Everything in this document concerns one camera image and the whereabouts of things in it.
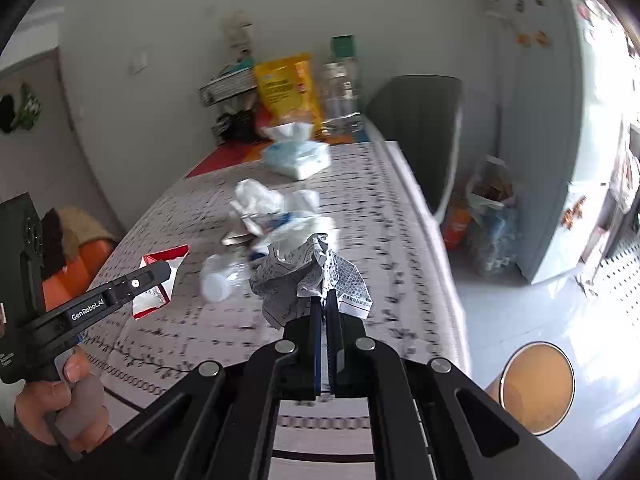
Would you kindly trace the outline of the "person's left hand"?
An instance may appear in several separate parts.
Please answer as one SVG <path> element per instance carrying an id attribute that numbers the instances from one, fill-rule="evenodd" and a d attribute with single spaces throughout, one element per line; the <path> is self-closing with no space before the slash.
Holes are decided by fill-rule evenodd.
<path id="1" fill-rule="evenodd" d="M 23 388 L 14 403 L 15 429 L 21 427 L 36 441 L 45 445 L 56 445 L 44 416 L 67 408 L 73 397 L 68 384 L 80 382 L 91 375 L 89 360 L 81 346 L 77 346 L 74 354 L 66 361 L 64 375 L 66 382 L 31 382 Z M 113 432 L 110 415 L 107 408 L 102 406 L 93 415 L 91 422 L 86 423 L 77 438 L 68 442 L 75 452 L 91 452 L 111 437 Z"/>

